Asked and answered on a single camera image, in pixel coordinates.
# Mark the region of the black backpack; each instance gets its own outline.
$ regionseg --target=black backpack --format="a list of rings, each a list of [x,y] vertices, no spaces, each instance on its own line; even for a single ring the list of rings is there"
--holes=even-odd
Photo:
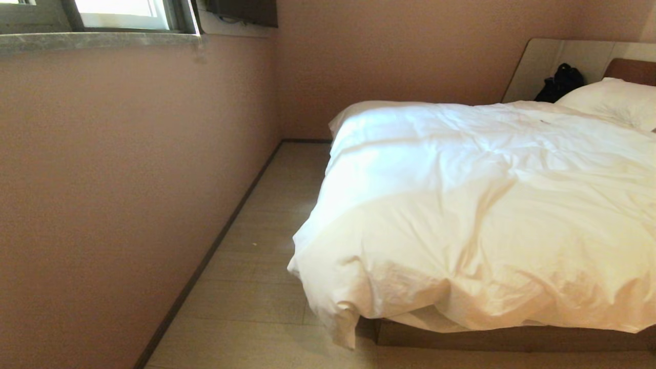
[[[556,102],[570,91],[585,85],[585,79],[578,69],[569,64],[560,64],[556,75],[544,80],[544,88],[535,97],[535,101]]]

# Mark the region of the dark baseboard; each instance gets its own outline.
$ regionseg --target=dark baseboard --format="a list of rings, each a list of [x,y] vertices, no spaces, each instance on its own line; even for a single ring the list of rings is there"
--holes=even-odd
[[[283,139],[283,142],[295,142],[299,144],[331,144],[333,140],[328,139]]]
[[[192,288],[196,285],[196,282],[198,281],[198,278],[200,278],[201,274],[203,274],[203,271],[205,270],[205,267],[209,263],[209,261],[212,259],[212,256],[214,255],[214,252],[218,248],[218,245],[223,241],[223,237],[226,236],[226,233],[228,233],[228,229],[230,229],[230,226],[232,223],[234,223],[235,219],[237,219],[237,216],[239,215],[239,212],[241,211],[241,208],[243,208],[244,204],[246,203],[246,200],[248,200],[248,197],[251,195],[253,190],[255,189],[255,186],[257,185],[257,182],[260,181],[260,178],[262,178],[262,175],[264,174],[264,171],[266,171],[266,168],[271,164],[271,161],[274,159],[274,156],[276,156],[276,153],[280,149],[280,146],[283,144],[283,142],[296,142],[296,141],[286,141],[282,140],[278,146],[276,146],[276,149],[271,153],[271,156],[266,160],[266,163],[260,170],[260,173],[257,174],[253,182],[251,183],[251,186],[249,187],[248,191],[246,191],[246,194],[241,198],[241,201],[239,202],[239,205],[235,208],[235,211],[232,212],[230,215],[230,218],[228,219],[228,222],[226,225],[223,227],[221,230],[221,233],[218,234],[216,237],[216,240],[214,243],[212,243],[212,246],[210,247],[209,251],[205,254],[203,260],[201,261],[200,265],[198,265],[198,268],[194,271],[194,274],[192,275],[191,278],[189,278],[189,281],[187,284],[184,286],[182,291],[180,292],[180,295],[175,299],[175,302],[173,303],[173,306],[169,309],[169,312],[166,314],[164,317],[164,320],[162,320],[162,323],[160,323],[159,327],[157,327],[157,330],[155,331],[155,334],[153,337],[150,339],[150,342],[148,342],[148,345],[146,346],[144,352],[139,356],[139,359],[137,360],[136,364],[134,365],[134,369],[143,369],[146,367],[146,364],[148,363],[148,360],[150,360],[151,355],[153,355],[153,352],[155,352],[155,349],[157,348],[157,345],[159,345],[159,342],[161,339],[164,337],[164,333],[166,333],[167,329],[169,329],[169,326],[173,322],[173,319],[175,316],[178,314],[180,311],[180,308],[182,307],[182,304],[184,301],[187,299],[187,296],[189,296],[189,293],[192,291]]]

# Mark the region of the floor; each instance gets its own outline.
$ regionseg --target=floor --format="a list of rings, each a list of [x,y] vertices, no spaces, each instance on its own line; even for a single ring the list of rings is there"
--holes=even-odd
[[[650,353],[484,353],[334,346],[287,273],[291,237],[312,210],[329,145],[285,143],[230,228],[147,368],[656,369]]]

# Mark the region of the marble window sill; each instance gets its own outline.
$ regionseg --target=marble window sill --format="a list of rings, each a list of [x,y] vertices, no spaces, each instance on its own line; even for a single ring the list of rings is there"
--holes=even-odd
[[[178,45],[199,42],[186,33],[64,32],[0,35],[0,55],[31,51],[123,47],[135,45]]]

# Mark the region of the wall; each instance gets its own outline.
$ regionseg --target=wall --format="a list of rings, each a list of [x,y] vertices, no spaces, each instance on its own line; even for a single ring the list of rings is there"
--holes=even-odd
[[[269,39],[0,58],[0,366],[131,368],[279,142]]]
[[[532,37],[571,37],[568,0],[278,0],[283,135],[329,138],[362,100],[501,100]]]
[[[656,0],[587,0],[577,38],[656,42]]]

